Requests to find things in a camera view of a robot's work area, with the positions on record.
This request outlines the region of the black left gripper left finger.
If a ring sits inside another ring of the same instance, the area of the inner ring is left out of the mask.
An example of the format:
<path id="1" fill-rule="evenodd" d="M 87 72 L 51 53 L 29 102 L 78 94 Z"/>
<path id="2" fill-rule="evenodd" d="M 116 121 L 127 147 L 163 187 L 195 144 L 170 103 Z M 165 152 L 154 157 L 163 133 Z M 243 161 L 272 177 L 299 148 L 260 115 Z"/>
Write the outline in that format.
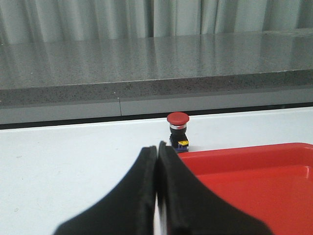
<path id="1" fill-rule="evenodd" d="M 61 224 L 56 235 L 152 235 L 157 148 L 141 149 L 123 179 L 100 201 Z"/>

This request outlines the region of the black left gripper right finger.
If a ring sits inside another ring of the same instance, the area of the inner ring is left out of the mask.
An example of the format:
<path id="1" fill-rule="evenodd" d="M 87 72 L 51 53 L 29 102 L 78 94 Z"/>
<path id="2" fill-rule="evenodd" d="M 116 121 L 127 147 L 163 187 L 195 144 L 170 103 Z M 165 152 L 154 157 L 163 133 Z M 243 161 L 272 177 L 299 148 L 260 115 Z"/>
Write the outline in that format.
<path id="1" fill-rule="evenodd" d="M 269 227 L 208 189 L 161 141 L 157 196 L 165 235 L 270 235 Z"/>

